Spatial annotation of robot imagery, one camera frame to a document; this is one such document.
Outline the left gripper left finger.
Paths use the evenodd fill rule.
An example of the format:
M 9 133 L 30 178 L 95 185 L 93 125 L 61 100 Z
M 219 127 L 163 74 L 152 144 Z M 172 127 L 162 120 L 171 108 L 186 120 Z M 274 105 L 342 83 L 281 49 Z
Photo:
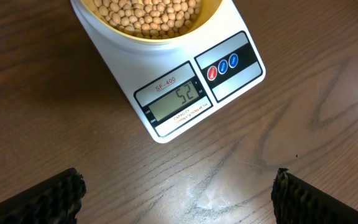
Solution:
M 83 176 L 69 168 L 0 202 L 0 223 L 74 224 L 85 194 Z

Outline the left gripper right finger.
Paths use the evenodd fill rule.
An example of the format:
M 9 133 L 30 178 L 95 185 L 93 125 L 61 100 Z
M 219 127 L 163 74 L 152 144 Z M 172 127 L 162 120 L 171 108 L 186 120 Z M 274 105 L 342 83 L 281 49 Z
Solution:
M 277 224 L 358 224 L 358 211 L 279 168 L 271 193 Z

